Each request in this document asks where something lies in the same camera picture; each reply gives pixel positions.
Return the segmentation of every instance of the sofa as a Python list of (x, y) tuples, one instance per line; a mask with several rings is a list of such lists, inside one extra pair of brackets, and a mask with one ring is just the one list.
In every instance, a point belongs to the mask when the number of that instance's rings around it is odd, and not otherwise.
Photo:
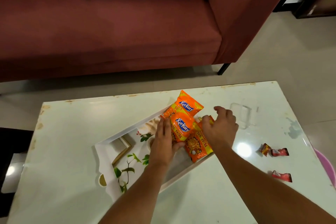
[(0, 0), (0, 82), (236, 62), (279, 0)]

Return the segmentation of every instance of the tiled floor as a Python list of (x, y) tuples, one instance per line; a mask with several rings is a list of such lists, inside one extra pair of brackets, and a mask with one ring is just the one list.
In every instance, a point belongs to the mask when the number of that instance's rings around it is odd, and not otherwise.
[(33, 130), (42, 102), (278, 80), (314, 147), (336, 167), (336, 17), (273, 13), (239, 61), (0, 83), (0, 127)]

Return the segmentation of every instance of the orange snack packet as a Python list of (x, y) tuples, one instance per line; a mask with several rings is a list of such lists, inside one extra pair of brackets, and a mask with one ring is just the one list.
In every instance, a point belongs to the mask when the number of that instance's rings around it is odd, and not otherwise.
[(178, 110), (179, 107), (182, 107), (189, 116), (194, 117), (196, 113), (204, 108), (199, 102), (185, 93), (184, 90), (181, 90), (179, 97), (162, 115), (163, 118), (168, 118)]
[(195, 119), (190, 117), (181, 106), (170, 116), (170, 120), (173, 138), (177, 142), (185, 141), (194, 131)]
[[(210, 117), (210, 124), (214, 123), (214, 119)], [(202, 123), (196, 123), (194, 125), (194, 133), (192, 133), (185, 142), (185, 149), (188, 155), (191, 157), (192, 162), (198, 161), (200, 158), (203, 158), (213, 152), (211, 146), (208, 143), (208, 140), (205, 138), (205, 135), (202, 131)]]

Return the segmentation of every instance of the white table top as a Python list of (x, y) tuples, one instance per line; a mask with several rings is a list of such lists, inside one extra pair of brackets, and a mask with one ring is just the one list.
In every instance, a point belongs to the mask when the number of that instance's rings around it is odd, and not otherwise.
[[(291, 173), (288, 186), (336, 217), (336, 190), (276, 81), (185, 91), (204, 105), (200, 116), (216, 118), (213, 106), (231, 103), (258, 109), (255, 125), (238, 130), (233, 149), (245, 143), (251, 148), (245, 159), (262, 171)], [(179, 92), (44, 103), (8, 223), (97, 223), (112, 202), (98, 184), (94, 144), (173, 103)], [(263, 143), (287, 147), (290, 156), (260, 156), (255, 151)], [(256, 221), (213, 155), (159, 194), (152, 223)]]

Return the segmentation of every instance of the hand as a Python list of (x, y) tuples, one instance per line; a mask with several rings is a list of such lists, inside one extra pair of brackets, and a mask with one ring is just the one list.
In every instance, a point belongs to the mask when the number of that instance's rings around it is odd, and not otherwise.
[(155, 140), (149, 155), (149, 165), (163, 165), (168, 167), (175, 152), (184, 146), (184, 142), (172, 144), (170, 119), (161, 119), (157, 125)]
[(212, 147), (225, 143), (232, 148), (238, 130), (236, 117), (231, 110), (226, 110), (221, 106), (215, 106), (213, 109), (217, 111), (217, 120), (210, 125), (208, 115), (202, 118), (202, 127), (205, 137)]

